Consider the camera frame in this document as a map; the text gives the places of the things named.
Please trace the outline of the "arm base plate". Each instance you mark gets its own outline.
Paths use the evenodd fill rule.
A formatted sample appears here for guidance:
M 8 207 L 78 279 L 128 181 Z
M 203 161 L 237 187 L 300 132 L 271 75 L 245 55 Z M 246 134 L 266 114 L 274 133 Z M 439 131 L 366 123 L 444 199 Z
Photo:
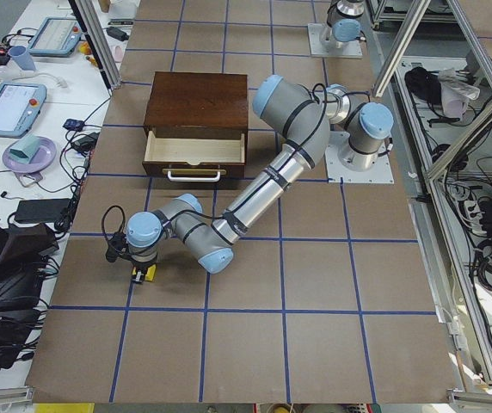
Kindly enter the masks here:
M 354 27 L 346 40 L 338 40 L 335 34 L 345 34 L 346 31 L 336 23 L 332 28 L 326 23 L 309 23 L 307 25 L 310 53 L 318 58 L 360 59 L 362 51 L 358 37 L 360 29 Z
M 394 183 L 389 157 L 380 157 L 378 152 L 365 155 L 354 151 L 349 145 L 349 134 L 346 132 L 330 133 L 324 160 L 329 182 Z

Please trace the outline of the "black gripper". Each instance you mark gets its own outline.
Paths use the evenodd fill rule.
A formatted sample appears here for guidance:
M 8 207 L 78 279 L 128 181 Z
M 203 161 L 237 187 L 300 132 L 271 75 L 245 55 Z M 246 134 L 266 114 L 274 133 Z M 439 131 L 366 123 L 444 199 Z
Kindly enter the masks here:
M 137 260 L 132 261 L 132 281 L 143 282 L 144 275 L 154 275 L 157 269 L 157 258 L 150 259 L 145 262 Z

